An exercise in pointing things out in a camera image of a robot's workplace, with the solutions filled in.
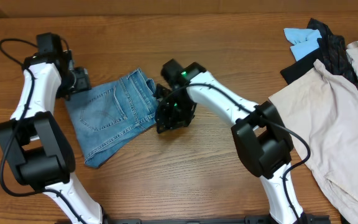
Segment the blue denim jeans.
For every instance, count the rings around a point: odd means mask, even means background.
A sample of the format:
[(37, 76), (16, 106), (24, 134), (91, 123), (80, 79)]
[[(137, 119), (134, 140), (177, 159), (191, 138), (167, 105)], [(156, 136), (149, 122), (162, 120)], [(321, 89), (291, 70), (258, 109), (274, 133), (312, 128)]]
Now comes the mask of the blue denim jeans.
[(137, 68), (65, 102), (86, 166), (99, 168), (155, 124), (155, 91), (153, 79)]

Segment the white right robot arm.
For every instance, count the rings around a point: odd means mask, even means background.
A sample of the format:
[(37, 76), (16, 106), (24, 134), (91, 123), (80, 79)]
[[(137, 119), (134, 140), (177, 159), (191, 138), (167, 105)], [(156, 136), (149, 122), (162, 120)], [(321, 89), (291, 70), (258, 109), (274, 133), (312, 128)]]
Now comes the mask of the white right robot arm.
[(207, 107), (230, 125), (243, 166), (264, 187), (273, 223), (303, 223), (305, 214), (296, 199), (290, 172), (295, 133), (287, 129), (274, 105), (246, 100), (220, 84), (211, 72), (194, 62), (183, 68), (165, 63), (161, 75), (168, 87), (157, 85), (157, 132), (187, 127), (197, 105)]

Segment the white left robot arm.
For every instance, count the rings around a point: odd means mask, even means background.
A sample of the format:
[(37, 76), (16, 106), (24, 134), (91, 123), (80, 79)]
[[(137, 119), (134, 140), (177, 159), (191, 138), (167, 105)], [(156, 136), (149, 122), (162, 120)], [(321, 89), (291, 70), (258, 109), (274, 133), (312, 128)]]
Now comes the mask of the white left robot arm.
[(24, 87), (9, 121), (0, 123), (0, 185), (13, 197), (44, 194), (71, 223), (107, 223), (75, 174), (73, 149), (57, 124), (55, 100), (70, 92), (73, 83), (71, 53), (35, 54), (21, 63)]

